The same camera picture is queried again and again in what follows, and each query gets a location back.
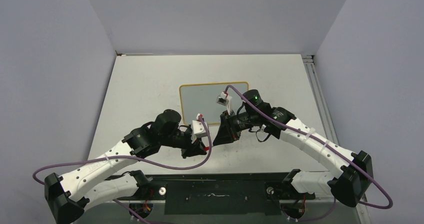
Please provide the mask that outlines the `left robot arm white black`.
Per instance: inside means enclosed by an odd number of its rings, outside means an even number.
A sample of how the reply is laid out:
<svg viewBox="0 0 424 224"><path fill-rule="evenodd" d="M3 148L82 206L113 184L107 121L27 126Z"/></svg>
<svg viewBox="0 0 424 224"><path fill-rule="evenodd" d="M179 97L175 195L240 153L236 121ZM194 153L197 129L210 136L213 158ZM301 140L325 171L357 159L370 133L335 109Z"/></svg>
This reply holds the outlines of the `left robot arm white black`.
<svg viewBox="0 0 424 224"><path fill-rule="evenodd" d="M121 197L144 199L149 194L149 181L142 171L131 171L114 180L109 177L137 162L147 162L146 158L156 154L161 146L181 149L184 158L209 157L211 148L202 142L203 137L210 137L203 116L198 114L185 131L180 130L180 121L178 112L167 109L154 121L130 131L96 159L79 164L71 172L46 176L44 197L55 222L71 224L88 209Z"/></svg>

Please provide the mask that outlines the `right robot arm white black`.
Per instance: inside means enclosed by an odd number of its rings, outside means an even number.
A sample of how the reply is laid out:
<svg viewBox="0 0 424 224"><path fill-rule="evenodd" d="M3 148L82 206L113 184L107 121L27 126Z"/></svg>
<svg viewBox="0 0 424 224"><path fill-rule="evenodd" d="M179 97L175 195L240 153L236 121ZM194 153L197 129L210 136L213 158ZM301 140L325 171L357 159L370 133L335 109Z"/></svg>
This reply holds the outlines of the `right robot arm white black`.
<svg viewBox="0 0 424 224"><path fill-rule="evenodd" d="M217 103L227 108L220 115L220 126L213 145L230 144L240 139L241 132L258 127L278 140L297 147L326 168L323 172L292 170L284 180L283 193L289 198L300 194L333 195L340 203L355 207L371 185L373 177L371 156L342 148L305 125L293 113L282 107L271 107L256 89L243 96L244 112L233 111L231 96L222 92Z"/></svg>

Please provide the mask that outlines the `yellow framed whiteboard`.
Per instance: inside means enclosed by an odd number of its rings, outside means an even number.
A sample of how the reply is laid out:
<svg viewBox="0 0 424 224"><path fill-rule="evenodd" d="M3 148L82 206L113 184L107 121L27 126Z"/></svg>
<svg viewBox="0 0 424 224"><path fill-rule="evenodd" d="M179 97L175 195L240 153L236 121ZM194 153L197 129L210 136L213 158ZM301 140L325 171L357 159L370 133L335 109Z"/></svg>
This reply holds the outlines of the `yellow framed whiteboard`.
<svg viewBox="0 0 424 224"><path fill-rule="evenodd" d="M200 113L208 124L220 124L220 114L227 109L216 101L228 85L234 86L241 93L249 90L249 84L246 81L181 85L179 97L183 123L190 124Z"/></svg>

